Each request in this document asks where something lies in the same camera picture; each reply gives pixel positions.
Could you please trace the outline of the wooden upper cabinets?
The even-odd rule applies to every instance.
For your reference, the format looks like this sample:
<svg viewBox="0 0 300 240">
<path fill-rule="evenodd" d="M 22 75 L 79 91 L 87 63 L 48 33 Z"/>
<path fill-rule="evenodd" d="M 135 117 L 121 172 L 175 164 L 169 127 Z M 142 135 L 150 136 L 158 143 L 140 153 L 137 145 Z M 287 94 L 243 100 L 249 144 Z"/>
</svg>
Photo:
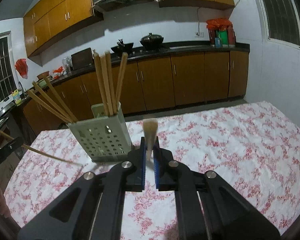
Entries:
<svg viewBox="0 0 300 240">
<path fill-rule="evenodd" d="M 103 20 L 103 13 L 154 0 L 39 0 L 23 17 L 27 57 L 89 24 Z M 194 6 L 227 10 L 234 0 L 157 0 L 160 7 Z"/>
</svg>

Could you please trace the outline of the black wok with lid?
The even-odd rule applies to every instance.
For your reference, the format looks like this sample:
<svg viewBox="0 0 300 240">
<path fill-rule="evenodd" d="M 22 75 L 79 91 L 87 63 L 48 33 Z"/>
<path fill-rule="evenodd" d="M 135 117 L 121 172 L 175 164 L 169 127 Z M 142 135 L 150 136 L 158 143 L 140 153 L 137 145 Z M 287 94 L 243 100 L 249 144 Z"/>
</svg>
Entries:
<svg viewBox="0 0 300 240">
<path fill-rule="evenodd" d="M 164 38 L 158 34 L 149 33 L 141 38 L 140 43 L 146 50 L 159 50 L 162 47 Z"/>
</svg>

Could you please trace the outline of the orange plastic bag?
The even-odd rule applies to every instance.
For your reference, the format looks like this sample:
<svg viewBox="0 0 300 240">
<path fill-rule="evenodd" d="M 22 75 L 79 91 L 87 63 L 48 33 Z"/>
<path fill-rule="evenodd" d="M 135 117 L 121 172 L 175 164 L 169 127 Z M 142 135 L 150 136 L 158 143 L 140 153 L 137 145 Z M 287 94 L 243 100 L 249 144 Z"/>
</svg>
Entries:
<svg viewBox="0 0 300 240">
<path fill-rule="evenodd" d="M 63 73 L 64 73 L 64 68 L 63 68 L 63 66 L 60 66 L 59 68 L 57 68 L 57 69 L 55 69 L 55 70 L 52 71 L 52 78 L 54 80 L 58 79 L 61 76 L 63 76 Z"/>
</svg>

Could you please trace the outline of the wooden chopstick group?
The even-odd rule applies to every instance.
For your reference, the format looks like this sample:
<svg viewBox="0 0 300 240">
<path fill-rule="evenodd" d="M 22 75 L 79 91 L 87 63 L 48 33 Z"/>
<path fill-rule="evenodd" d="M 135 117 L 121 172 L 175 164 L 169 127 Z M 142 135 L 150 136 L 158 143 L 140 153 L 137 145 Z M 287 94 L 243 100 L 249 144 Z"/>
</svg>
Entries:
<svg viewBox="0 0 300 240">
<path fill-rule="evenodd" d="M 145 119 L 143 121 L 143 132 L 145 136 L 145 144 L 146 144 L 146 158 L 148 161 L 151 159 L 153 147 L 157 137 L 158 131 L 158 121 L 157 119 Z"/>
<path fill-rule="evenodd" d="M 106 56 L 106 63 L 107 63 L 108 83 L 109 83 L 110 103 L 111 103 L 111 107 L 112 107 L 112 115 L 117 115 L 117 109 L 116 109 L 116 105 L 115 105 L 113 75 L 112 75 L 112 69 L 111 69 L 110 51 L 106 51 L 105 56 Z"/>
<path fill-rule="evenodd" d="M 124 77 L 125 70 L 126 70 L 127 59 L 128 59 L 128 54 L 123 53 L 122 57 L 121 57 L 121 63 L 120 63 L 119 75 L 118 75 L 117 87 L 116 87 L 116 94 L 115 94 L 116 106 L 119 104 L 119 101 L 120 101 L 122 83 L 123 83 L 123 77 Z"/>
</svg>

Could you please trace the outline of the right barred window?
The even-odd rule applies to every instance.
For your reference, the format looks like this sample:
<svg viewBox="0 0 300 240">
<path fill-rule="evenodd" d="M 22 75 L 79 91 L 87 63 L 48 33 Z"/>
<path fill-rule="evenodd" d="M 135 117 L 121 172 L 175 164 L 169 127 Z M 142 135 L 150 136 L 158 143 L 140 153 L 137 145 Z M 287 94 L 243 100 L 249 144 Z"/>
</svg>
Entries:
<svg viewBox="0 0 300 240">
<path fill-rule="evenodd" d="M 267 39 L 300 48 L 300 2 L 298 0 L 261 0 Z"/>
</svg>

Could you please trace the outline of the wooden lower cabinets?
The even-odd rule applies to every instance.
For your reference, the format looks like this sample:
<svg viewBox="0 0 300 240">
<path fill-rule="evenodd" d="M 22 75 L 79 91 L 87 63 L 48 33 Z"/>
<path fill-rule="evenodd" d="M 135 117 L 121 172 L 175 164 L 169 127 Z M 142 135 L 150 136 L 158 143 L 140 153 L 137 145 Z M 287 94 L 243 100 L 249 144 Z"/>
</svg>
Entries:
<svg viewBox="0 0 300 240">
<path fill-rule="evenodd" d="M 249 52 L 199 52 L 128 63 L 121 90 L 123 114 L 151 112 L 207 103 L 246 94 Z M 95 71 L 55 86 L 78 120 L 93 118 L 91 106 L 102 103 Z M 35 135 L 57 129 L 61 119 L 34 100 L 23 113 Z"/>
</svg>

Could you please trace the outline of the red-brown basin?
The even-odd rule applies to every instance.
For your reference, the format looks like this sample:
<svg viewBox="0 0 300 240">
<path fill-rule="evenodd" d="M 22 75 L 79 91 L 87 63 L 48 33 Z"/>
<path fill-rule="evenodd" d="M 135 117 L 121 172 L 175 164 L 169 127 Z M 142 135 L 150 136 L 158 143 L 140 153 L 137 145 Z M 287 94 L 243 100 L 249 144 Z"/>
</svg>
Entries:
<svg viewBox="0 0 300 240">
<path fill-rule="evenodd" d="M 38 78 L 38 80 L 41 80 L 41 79 L 43 79 L 45 77 L 48 77 L 48 76 L 49 76 L 49 71 L 45 71 L 45 72 L 40 73 L 39 75 L 37 75 L 37 78 Z"/>
</svg>

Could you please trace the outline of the left barred window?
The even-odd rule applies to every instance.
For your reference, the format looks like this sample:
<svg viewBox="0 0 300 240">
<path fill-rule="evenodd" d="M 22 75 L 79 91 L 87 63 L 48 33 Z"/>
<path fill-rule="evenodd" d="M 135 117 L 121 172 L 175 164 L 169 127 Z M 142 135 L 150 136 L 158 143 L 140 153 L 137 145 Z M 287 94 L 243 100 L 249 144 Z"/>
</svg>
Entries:
<svg viewBox="0 0 300 240">
<path fill-rule="evenodd" d="M 10 54 L 8 49 L 8 37 L 0 38 L 0 103 L 16 90 L 16 84 L 12 73 Z"/>
</svg>

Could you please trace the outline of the black wok left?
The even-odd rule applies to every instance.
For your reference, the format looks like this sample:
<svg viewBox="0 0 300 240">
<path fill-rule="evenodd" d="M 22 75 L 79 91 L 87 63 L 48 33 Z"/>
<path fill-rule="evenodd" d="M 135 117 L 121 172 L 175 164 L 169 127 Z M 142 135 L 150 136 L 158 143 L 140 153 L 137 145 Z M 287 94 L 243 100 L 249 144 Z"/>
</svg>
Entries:
<svg viewBox="0 0 300 240">
<path fill-rule="evenodd" d="M 117 41 L 117 45 L 114 47 L 111 47 L 111 50 L 114 52 L 114 54 L 118 57 L 121 57 L 123 53 L 127 53 L 130 55 L 133 51 L 134 43 L 124 43 L 123 39 L 120 39 Z"/>
</svg>

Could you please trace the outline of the wooden cabinets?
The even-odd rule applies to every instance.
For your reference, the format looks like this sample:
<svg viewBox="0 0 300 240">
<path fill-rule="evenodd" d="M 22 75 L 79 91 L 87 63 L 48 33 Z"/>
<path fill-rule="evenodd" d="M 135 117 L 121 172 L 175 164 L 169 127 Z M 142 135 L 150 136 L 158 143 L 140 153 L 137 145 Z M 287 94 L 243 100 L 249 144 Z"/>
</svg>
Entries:
<svg viewBox="0 0 300 240">
<path fill-rule="evenodd" d="M 121 90 L 123 114 L 151 112 L 207 103 L 246 94 L 249 52 L 199 52 L 128 63 Z M 55 86 L 78 120 L 93 118 L 91 106 L 102 103 L 95 71 Z M 35 135 L 57 129 L 61 119 L 34 100 L 23 113 Z"/>
<path fill-rule="evenodd" d="M 23 17 L 27 57 L 89 24 L 103 20 L 103 13 L 154 0 L 39 0 Z M 227 10 L 234 0 L 157 0 L 160 7 L 194 6 Z"/>
</svg>

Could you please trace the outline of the red plastic bag on wall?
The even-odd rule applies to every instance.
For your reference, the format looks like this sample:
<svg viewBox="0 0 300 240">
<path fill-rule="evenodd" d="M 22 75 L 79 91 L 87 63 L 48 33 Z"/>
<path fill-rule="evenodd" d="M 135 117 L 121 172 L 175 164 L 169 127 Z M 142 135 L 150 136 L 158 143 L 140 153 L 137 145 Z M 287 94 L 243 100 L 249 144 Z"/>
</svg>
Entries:
<svg viewBox="0 0 300 240">
<path fill-rule="evenodd" d="M 23 79 L 28 79 L 28 65 L 25 58 L 18 59 L 15 63 L 15 69 Z"/>
</svg>

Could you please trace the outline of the green bottle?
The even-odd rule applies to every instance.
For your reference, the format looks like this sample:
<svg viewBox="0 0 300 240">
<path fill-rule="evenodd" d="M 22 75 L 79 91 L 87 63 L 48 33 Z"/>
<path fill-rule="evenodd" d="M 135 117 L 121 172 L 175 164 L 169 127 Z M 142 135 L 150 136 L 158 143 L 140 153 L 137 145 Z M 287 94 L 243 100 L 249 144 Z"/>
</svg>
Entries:
<svg viewBox="0 0 300 240">
<path fill-rule="evenodd" d="M 220 30 L 219 31 L 219 37 L 221 39 L 222 46 L 224 48 L 228 48 L 229 41 L 228 41 L 228 32 L 227 32 L 227 30 Z"/>
</svg>

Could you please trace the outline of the floral pink tablecloth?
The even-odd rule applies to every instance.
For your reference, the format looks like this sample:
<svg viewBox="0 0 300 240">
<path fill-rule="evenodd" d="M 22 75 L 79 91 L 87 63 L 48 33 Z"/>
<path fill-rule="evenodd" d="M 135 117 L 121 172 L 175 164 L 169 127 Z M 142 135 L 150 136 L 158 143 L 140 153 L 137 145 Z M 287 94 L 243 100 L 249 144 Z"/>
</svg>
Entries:
<svg viewBox="0 0 300 240">
<path fill-rule="evenodd" d="M 163 117 L 159 144 L 191 170 L 216 171 L 284 233 L 300 215 L 300 128 L 271 103 Z M 41 132 L 4 196 L 14 220 L 27 224 L 83 173 L 107 172 L 93 163 L 68 129 Z"/>
</svg>

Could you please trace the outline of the green basin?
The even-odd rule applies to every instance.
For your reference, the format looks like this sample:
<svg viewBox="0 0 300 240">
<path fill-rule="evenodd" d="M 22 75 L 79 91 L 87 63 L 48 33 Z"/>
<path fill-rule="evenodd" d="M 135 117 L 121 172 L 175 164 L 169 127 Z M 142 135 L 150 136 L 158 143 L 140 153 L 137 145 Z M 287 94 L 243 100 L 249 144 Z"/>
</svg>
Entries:
<svg viewBox="0 0 300 240">
<path fill-rule="evenodd" d="M 47 85 L 47 83 L 44 79 L 39 80 L 37 83 L 38 83 L 38 86 L 41 88 L 43 88 Z"/>
</svg>

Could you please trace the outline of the red bag over bottles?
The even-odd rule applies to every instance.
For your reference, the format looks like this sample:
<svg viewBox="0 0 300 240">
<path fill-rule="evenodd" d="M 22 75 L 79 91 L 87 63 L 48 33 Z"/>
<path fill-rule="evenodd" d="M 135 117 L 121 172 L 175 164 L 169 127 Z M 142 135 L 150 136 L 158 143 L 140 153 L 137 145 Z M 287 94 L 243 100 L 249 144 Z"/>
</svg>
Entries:
<svg viewBox="0 0 300 240">
<path fill-rule="evenodd" d="M 208 30 L 227 30 L 229 27 L 233 27 L 232 22 L 226 18 L 215 18 L 206 21 Z"/>
</svg>

